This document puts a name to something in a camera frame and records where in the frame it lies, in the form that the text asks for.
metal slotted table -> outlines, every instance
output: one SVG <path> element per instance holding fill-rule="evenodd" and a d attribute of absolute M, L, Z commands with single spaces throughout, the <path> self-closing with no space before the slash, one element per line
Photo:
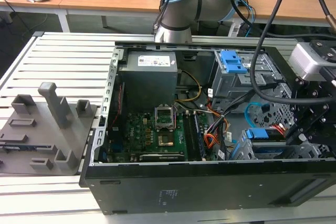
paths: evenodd
<path fill-rule="evenodd" d="M 153 41 L 149 35 L 44 33 L 34 36 L 0 80 L 0 129 L 13 108 L 17 94 L 43 101 L 37 88 L 43 81 L 57 85 L 57 94 L 68 102 L 88 99 L 99 114 L 115 41 Z M 255 38 L 199 37 L 195 43 L 256 45 Z M 268 39 L 289 56 L 294 40 Z M 98 125 L 98 119 L 92 128 Z M 80 188 L 79 176 L 0 174 L 0 223 L 335 223 L 336 186 L 299 207 L 175 212 L 104 216 L 88 188 Z"/>

